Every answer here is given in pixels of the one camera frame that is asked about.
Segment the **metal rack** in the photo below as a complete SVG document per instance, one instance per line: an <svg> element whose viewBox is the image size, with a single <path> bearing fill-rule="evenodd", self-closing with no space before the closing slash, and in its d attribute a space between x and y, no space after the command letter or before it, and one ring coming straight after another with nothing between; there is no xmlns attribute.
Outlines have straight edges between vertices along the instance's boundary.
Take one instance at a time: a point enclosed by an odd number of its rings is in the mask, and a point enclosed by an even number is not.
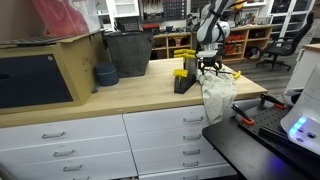
<svg viewBox="0 0 320 180"><path fill-rule="evenodd" d="M166 0L163 2L165 20L186 19L187 0Z"/></svg>
<svg viewBox="0 0 320 180"><path fill-rule="evenodd" d="M138 17L123 17L116 18L117 24L124 26L125 31L138 31L139 30L139 20Z"/></svg>
<svg viewBox="0 0 320 180"><path fill-rule="evenodd" d="M211 3L211 0L191 0L191 9L202 9L205 5Z"/></svg>

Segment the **white robot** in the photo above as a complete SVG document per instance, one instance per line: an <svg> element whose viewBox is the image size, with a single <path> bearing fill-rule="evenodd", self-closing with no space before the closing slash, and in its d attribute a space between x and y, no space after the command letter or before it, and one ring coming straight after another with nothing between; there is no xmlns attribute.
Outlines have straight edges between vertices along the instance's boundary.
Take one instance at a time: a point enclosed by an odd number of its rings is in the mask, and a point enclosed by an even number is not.
<svg viewBox="0 0 320 180"><path fill-rule="evenodd" d="M235 0L213 0L211 4L202 9L201 24L197 32L197 39L201 44L202 51L196 54L198 68L202 73L206 67L213 67L216 72L222 68L220 59L224 51L225 38L230 34L230 26L227 22L219 21L219 19L227 8L239 3L235 3Z"/></svg>
<svg viewBox="0 0 320 180"><path fill-rule="evenodd" d="M320 63L314 68L298 101L281 120L290 141L320 155Z"/></svg>

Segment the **storage bin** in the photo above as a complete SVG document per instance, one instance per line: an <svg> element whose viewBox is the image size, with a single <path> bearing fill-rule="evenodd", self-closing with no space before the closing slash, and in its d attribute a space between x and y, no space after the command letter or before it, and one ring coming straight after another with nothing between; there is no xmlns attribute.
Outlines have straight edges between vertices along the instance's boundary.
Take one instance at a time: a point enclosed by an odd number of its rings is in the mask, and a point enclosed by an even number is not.
<svg viewBox="0 0 320 180"><path fill-rule="evenodd" d="M95 1L32 0L54 36L84 35L100 30Z"/></svg>
<svg viewBox="0 0 320 180"><path fill-rule="evenodd" d="M114 32L106 35L106 41L120 78L145 74L153 45L151 32Z"/></svg>

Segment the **blue light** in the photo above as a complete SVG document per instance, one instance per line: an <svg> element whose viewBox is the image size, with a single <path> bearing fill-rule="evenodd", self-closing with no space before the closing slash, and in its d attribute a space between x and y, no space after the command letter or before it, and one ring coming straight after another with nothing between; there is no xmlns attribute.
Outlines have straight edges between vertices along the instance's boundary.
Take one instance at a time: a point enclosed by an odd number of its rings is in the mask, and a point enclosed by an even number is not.
<svg viewBox="0 0 320 180"><path fill-rule="evenodd" d="M291 128L289 131L290 134L295 134L296 132L297 132L297 129L295 128Z"/></svg>
<svg viewBox="0 0 320 180"><path fill-rule="evenodd" d="M294 127L295 129L299 129L299 128L301 128L301 126L302 126L302 124L298 124L298 123L296 123L296 124L294 124L294 126L293 126L293 127Z"/></svg>
<svg viewBox="0 0 320 180"><path fill-rule="evenodd" d="M298 131L298 129L300 129L306 121L307 121L307 117L301 116L300 119L292 126L289 133L295 134Z"/></svg>
<svg viewBox="0 0 320 180"><path fill-rule="evenodd" d="M298 122L299 122L299 123L302 123L302 124L304 124L306 121L307 121L307 118L304 117L304 116L302 116L302 117L298 120Z"/></svg>

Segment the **wooden countertop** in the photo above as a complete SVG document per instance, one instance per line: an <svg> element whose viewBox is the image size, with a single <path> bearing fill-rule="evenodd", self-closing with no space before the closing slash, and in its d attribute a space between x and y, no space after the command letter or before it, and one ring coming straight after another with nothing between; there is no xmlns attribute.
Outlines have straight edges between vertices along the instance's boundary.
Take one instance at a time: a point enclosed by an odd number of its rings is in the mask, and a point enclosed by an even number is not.
<svg viewBox="0 0 320 180"><path fill-rule="evenodd" d="M181 33L164 33L164 34L158 34L154 35L153 38L165 38L165 37L183 37L183 36L189 36L191 35L191 32L181 32Z"/></svg>
<svg viewBox="0 0 320 180"><path fill-rule="evenodd" d="M173 70L181 69L182 64L180 58L150 61L145 76L122 78L114 86L100 87L82 106L0 115L0 127L203 104L199 83L185 94L173 93ZM256 98L267 92L244 76L236 82L237 100Z"/></svg>
<svg viewBox="0 0 320 180"><path fill-rule="evenodd" d="M241 31L241 30L247 30L247 29L264 29L264 28L272 28L272 25L247 25L247 26L240 26L231 28L231 31Z"/></svg>
<svg viewBox="0 0 320 180"><path fill-rule="evenodd" d="M306 50L320 52L320 44L307 44L303 46Z"/></svg>

